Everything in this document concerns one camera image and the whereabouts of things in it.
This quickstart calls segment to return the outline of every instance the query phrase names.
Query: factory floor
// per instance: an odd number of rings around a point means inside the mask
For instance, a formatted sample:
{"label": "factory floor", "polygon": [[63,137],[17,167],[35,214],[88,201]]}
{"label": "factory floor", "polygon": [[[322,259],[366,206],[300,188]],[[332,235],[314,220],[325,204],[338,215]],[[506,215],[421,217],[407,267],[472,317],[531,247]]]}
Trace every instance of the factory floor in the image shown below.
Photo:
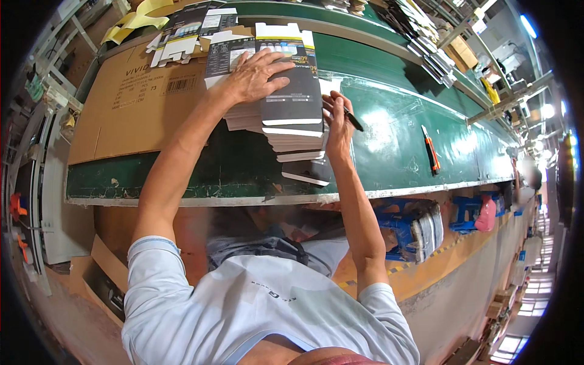
{"label": "factory floor", "polygon": [[[533,220],[529,214],[521,217],[507,214],[497,219],[491,232],[460,237],[447,229],[453,213],[450,200],[453,195],[473,193],[468,188],[416,196],[437,200],[441,205],[445,227],[441,249],[419,265],[404,267],[403,263],[387,263],[388,269],[399,268],[390,270],[394,271],[390,283],[411,327],[422,364],[439,364],[466,336],[479,336],[487,306],[494,291],[506,281],[528,222]],[[136,208],[95,208],[96,232],[123,262],[131,244],[135,219]],[[177,245],[183,249],[182,259],[192,285],[207,269],[202,248],[207,222],[206,208],[181,209],[175,219]],[[48,269],[47,272],[53,295],[45,297],[35,285],[29,285],[29,291],[57,340],[83,364],[129,363],[121,346],[120,328],[89,297],[69,294],[66,271]],[[342,260],[333,280],[355,296],[356,272],[350,253]]]}

